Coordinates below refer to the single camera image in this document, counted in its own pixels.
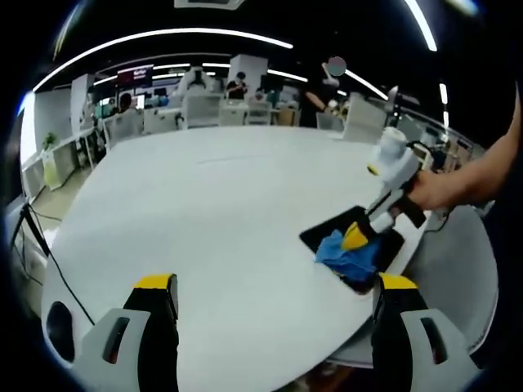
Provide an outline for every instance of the human hand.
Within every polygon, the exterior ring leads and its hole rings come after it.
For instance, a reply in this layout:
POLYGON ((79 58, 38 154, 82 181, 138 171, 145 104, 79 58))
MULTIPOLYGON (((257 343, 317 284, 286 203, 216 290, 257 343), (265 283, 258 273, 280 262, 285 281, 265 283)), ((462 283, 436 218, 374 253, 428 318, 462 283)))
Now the human hand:
POLYGON ((424 211, 436 210, 446 206, 450 198, 449 181, 446 174, 432 171, 419 171, 413 190, 408 195, 424 211))

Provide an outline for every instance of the black ceiling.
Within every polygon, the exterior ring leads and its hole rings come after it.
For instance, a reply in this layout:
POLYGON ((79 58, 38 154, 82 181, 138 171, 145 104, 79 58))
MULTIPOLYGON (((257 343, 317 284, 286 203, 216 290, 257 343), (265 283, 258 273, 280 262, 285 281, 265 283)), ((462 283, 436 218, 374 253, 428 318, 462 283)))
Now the black ceiling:
MULTIPOLYGON (((209 34, 173 34, 141 38, 112 46, 80 60, 50 80, 43 89, 71 82, 80 74, 130 60, 166 54, 247 53, 269 59, 270 67, 300 74, 303 67, 341 56, 348 68, 373 85, 416 96, 423 111, 441 120, 439 82, 449 90, 450 125, 472 139, 489 142, 506 129, 512 109, 513 84, 504 69, 504 45, 489 19, 471 19, 440 0, 418 0, 435 36, 438 52, 428 51, 404 0, 247 0, 237 11, 175 9, 173 0, 90 1, 71 24, 60 53, 43 61, 42 78, 50 69, 112 39, 134 33, 180 27, 210 27, 256 33, 292 43, 288 50, 246 38, 209 34), (501 96, 497 105, 490 97, 501 96)), ((220 56, 176 56, 156 65, 191 60, 227 62, 220 56)), ((364 91, 347 76, 342 90, 364 91)))

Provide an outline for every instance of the cable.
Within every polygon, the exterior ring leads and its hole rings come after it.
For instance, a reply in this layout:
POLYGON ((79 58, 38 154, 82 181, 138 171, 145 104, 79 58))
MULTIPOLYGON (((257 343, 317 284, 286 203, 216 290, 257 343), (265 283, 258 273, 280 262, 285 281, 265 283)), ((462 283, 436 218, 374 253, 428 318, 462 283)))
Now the cable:
POLYGON ((31 274, 29 272, 27 272, 27 268, 25 267, 25 257, 20 254, 20 251, 18 250, 18 247, 16 245, 13 245, 13 249, 15 249, 15 252, 18 255, 18 260, 20 261, 20 264, 22 265, 22 269, 24 270, 25 276, 27 276, 29 279, 31 279, 32 281, 38 283, 40 286, 43 287, 43 283, 42 282, 40 282, 34 276, 31 276, 31 274))
MULTIPOLYGON (((34 212, 33 206, 29 205, 29 209, 31 209, 34 212)), ((43 236, 43 229, 42 229, 42 226, 40 225, 40 220, 38 219, 38 217, 36 217, 36 221, 38 223, 38 228, 40 230, 40 233, 41 233, 42 237, 45 238, 43 236)), ((78 306, 80 306, 80 309, 82 309, 82 312, 86 315, 87 319, 89 320, 89 323, 91 323, 91 325, 95 325, 95 322, 92 321, 91 316, 89 315, 89 313, 87 312, 87 310, 83 306, 82 302, 80 302, 80 300, 78 299, 76 294, 74 294, 73 289, 70 287, 70 285, 65 280, 64 274, 62 273, 62 269, 58 265, 58 261, 56 261, 55 255, 52 254, 51 249, 49 249, 49 256, 51 256, 53 262, 55 263, 56 269, 58 270, 58 274, 60 275, 60 278, 62 279, 62 282, 64 282, 65 287, 67 288, 67 290, 69 291, 71 296, 73 296, 73 298, 76 301, 76 303, 78 304, 78 306)))
POLYGON ((60 218, 57 218, 57 217, 55 217, 55 216, 43 215, 43 214, 41 214, 40 212, 36 212, 36 211, 34 210, 34 208, 32 208, 32 207, 31 207, 31 209, 32 209, 33 212, 34 212, 34 215, 38 215, 38 216, 40 216, 41 218, 46 218, 46 219, 51 219, 52 221, 62 222, 62 219, 60 219, 60 218))
POLYGON ((409 148, 413 148, 413 146, 415 145, 421 145, 423 148, 425 148, 429 154, 434 158, 434 152, 432 151, 432 149, 429 149, 428 146, 423 143, 422 141, 419 141, 419 140, 413 140, 413 141, 410 141, 409 143, 407 143, 407 147, 409 148))
POLYGON ((450 210, 449 213, 447 214, 447 216, 445 217, 445 221, 440 225, 440 227, 438 227, 437 229, 434 229, 434 230, 427 230, 425 233, 439 233, 444 227, 445 225, 447 224, 447 222, 449 221, 449 217, 450 217, 450 213, 453 211, 454 209, 450 210))

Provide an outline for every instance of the potted plant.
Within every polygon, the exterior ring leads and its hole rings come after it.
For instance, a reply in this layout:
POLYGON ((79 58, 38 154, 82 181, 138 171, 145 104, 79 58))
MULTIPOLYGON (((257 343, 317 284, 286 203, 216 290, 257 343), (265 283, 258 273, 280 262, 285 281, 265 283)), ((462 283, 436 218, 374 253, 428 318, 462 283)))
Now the potted plant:
POLYGON ((53 145, 56 144, 57 141, 58 141, 58 136, 52 132, 49 132, 42 142, 43 150, 46 151, 46 150, 50 149, 53 145))

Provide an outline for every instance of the white table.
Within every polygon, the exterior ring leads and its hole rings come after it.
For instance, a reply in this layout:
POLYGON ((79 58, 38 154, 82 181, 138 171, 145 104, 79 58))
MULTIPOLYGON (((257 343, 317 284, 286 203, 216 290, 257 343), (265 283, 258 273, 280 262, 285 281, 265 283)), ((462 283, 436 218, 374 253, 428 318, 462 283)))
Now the white table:
MULTIPOLYGON (((121 307, 149 274, 178 276, 180 391, 270 391, 327 358, 372 311, 298 238, 380 184, 370 145, 295 127, 220 127, 125 141, 80 189, 53 243, 91 316, 121 307)), ((401 217, 400 272, 421 230, 401 217)), ((90 326, 52 263, 42 298, 90 326)))

